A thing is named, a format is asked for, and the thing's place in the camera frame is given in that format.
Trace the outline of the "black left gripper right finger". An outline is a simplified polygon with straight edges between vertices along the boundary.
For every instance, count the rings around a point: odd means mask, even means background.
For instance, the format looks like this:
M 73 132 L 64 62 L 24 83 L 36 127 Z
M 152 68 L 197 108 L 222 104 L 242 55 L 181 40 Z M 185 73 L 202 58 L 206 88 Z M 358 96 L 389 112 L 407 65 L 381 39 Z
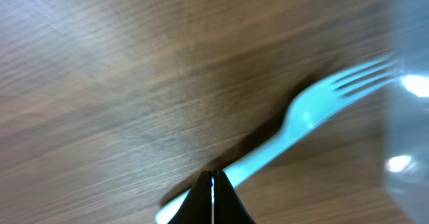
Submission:
M 214 174 L 214 224 L 255 224 L 222 170 Z

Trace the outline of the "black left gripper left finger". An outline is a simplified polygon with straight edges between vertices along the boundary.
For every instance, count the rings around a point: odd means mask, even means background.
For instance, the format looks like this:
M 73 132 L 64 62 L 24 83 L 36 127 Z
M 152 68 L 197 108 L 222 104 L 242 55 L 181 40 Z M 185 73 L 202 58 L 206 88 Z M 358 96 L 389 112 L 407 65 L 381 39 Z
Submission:
M 168 224 L 211 224 L 212 174 L 203 171 Z

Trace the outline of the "light blue plastic fork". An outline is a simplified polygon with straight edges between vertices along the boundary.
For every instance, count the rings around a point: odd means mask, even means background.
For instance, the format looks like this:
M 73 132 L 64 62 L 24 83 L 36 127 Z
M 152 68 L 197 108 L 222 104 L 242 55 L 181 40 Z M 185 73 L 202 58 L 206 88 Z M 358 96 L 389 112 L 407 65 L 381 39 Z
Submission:
M 303 90 L 292 100 L 273 137 L 224 168 L 232 186 L 239 186 L 339 111 L 389 84 L 397 64 L 394 54 L 385 54 L 333 73 Z

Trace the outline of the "clear plastic container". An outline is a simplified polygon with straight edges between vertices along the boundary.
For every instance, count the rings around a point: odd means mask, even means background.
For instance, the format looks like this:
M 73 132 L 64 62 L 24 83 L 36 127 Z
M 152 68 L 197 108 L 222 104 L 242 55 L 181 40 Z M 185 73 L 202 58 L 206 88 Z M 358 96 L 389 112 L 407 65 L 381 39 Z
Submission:
M 387 92 L 385 186 L 413 223 L 428 222 L 428 0 L 392 0 L 396 76 Z

